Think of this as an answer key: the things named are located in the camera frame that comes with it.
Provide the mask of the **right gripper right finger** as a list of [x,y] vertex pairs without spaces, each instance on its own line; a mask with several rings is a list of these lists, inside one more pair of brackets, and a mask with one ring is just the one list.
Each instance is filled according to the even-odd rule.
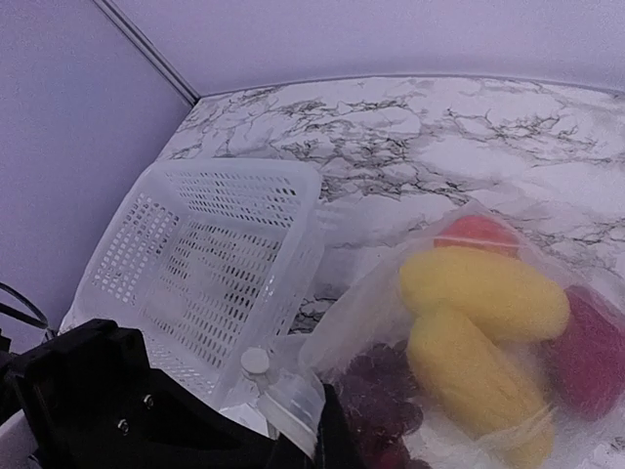
[[314,467],[364,469],[335,389],[330,384],[324,384],[323,390],[325,405],[318,425]]

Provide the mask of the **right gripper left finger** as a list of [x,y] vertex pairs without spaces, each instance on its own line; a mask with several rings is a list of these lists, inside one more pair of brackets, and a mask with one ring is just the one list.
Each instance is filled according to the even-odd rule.
[[40,468],[310,468],[287,443],[204,404],[152,367],[142,333],[90,320],[21,355],[4,355]]

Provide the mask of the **clear zip top bag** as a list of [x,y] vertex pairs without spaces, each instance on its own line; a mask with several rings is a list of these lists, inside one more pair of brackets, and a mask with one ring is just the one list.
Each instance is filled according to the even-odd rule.
[[473,203],[241,365],[316,467],[588,468],[624,433],[619,307]]

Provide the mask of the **white plastic basket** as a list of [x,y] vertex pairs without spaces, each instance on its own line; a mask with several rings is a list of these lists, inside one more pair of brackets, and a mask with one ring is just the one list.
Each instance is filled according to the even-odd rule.
[[62,330],[92,319],[140,330],[152,366],[212,406],[245,400],[240,357],[289,331],[334,215],[308,163],[158,161],[123,198]]

